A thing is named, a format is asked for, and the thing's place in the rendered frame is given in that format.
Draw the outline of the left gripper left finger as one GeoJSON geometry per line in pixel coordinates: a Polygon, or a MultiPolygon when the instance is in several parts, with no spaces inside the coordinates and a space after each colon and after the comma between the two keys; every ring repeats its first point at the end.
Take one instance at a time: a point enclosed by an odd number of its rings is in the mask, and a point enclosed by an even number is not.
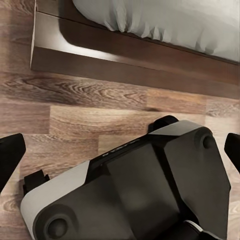
{"type": "Polygon", "coordinates": [[[21,133],[0,138],[0,193],[26,152],[21,133]]]}

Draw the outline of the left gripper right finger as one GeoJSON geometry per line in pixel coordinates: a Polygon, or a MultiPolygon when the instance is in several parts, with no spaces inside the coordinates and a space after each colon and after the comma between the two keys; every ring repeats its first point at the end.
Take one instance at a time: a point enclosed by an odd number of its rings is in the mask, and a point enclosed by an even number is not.
{"type": "Polygon", "coordinates": [[[224,151],[240,173],[240,135],[229,133],[225,142],[224,151]]]}

